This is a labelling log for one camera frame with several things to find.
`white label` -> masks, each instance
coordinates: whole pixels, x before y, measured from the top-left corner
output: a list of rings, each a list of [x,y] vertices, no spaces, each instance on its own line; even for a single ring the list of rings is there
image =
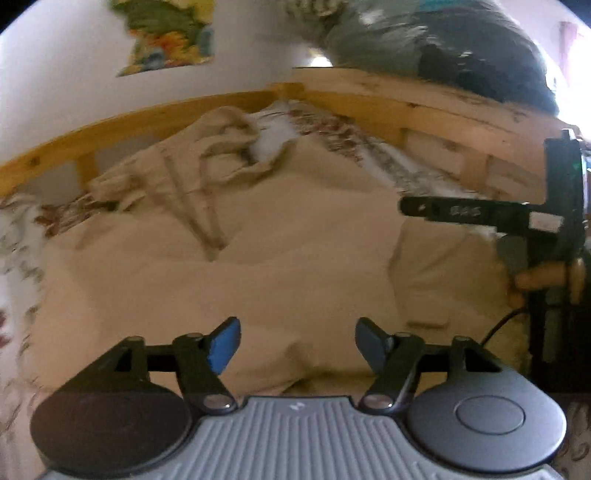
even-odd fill
[[[558,233],[564,222],[564,217],[552,215],[550,213],[531,212],[530,228],[540,230],[541,232]]]

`metal screw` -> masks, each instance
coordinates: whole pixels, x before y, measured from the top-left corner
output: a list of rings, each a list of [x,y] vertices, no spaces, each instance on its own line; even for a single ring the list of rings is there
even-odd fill
[[[388,410],[394,406],[394,400],[387,395],[371,394],[363,398],[363,403],[371,410]]]
[[[208,395],[203,399],[203,405],[208,410],[227,410],[234,405],[234,401],[227,395]]]

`circular base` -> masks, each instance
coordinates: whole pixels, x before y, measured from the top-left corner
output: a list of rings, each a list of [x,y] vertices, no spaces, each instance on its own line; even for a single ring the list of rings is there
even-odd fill
[[[488,394],[471,385],[438,385],[419,395],[407,412],[408,431],[425,450],[471,472],[524,471],[558,448],[566,422],[560,407],[534,387],[523,395],[496,385]]]
[[[104,390],[58,391],[39,406],[31,435],[48,466],[84,478],[127,476],[160,462],[187,436],[189,408],[170,390],[129,379]]]

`black cable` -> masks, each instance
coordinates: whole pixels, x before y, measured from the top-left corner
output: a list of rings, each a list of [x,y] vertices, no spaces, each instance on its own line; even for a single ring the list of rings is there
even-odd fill
[[[493,337],[493,335],[498,332],[503,326],[512,318],[517,317],[521,313],[527,313],[527,309],[525,307],[521,307],[519,309],[515,309],[512,312],[508,313],[503,317],[503,319],[497,323],[490,332],[484,337],[484,340],[480,342],[481,346],[485,346],[488,341]]]

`poster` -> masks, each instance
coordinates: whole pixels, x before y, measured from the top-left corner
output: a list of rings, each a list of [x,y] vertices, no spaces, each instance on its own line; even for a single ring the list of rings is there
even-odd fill
[[[135,38],[119,75],[197,65],[213,58],[215,0],[108,0]]]

